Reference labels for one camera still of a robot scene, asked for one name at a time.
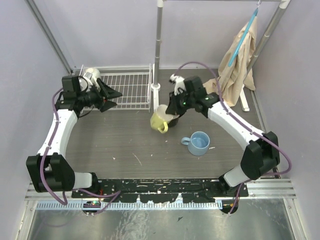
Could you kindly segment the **white speckled mug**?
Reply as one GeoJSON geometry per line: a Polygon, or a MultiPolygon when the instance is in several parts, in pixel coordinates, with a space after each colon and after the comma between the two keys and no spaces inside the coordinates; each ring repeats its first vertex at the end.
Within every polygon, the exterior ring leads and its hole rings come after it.
{"type": "Polygon", "coordinates": [[[83,70],[81,77],[79,78],[80,87],[84,90],[86,87],[89,89],[95,86],[97,89],[100,88],[98,79],[101,78],[100,71],[95,67],[86,68],[83,70]]]}

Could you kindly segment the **black mug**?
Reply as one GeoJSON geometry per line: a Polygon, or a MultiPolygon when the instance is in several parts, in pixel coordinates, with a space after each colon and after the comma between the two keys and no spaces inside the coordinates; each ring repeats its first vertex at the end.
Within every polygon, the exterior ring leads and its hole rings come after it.
{"type": "Polygon", "coordinates": [[[174,119],[172,119],[171,121],[169,121],[169,122],[167,123],[168,128],[173,128],[173,127],[175,127],[175,126],[178,124],[179,119],[180,119],[180,116],[179,116],[179,115],[178,115],[178,116],[175,116],[174,119]]]}

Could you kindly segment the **yellow mug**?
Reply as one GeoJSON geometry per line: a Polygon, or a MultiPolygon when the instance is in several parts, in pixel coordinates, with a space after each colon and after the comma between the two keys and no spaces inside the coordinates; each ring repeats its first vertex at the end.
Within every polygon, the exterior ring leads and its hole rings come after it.
{"type": "Polygon", "coordinates": [[[166,104],[159,105],[150,118],[150,127],[162,134],[168,131],[169,123],[175,118],[174,115],[166,113],[167,108],[166,104]]]}

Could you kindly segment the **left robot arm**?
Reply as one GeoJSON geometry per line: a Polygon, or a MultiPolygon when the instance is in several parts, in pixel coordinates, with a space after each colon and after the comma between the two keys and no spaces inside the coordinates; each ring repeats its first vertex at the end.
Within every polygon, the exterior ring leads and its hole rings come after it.
{"type": "Polygon", "coordinates": [[[26,167],[38,193],[82,189],[88,198],[95,198],[100,193],[97,175],[75,172],[66,160],[67,145],[84,108],[103,113],[117,105],[113,99],[122,93],[103,83],[96,68],[88,68],[84,75],[64,76],[61,82],[62,89],[52,98],[53,121],[47,137],[37,154],[27,158],[26,167]]]}

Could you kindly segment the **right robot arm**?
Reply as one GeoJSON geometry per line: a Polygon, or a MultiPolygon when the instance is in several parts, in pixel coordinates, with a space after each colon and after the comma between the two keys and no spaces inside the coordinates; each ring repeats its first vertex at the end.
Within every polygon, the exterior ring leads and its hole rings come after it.
{"type": "Polygon", "coordinates": [[[240,164],[218,178],[223,196],[231,197],[238,185],[257,180],[280,163],[276,134],[264,133],[246,122],[218,94],[207,93],[198,76],[183,78],[173,74],[169,82],[174,84],[174,90],[169,93],[167,114],[182,117],[187,110],[195,109],[221,126],[244,151],[240,164]]]}

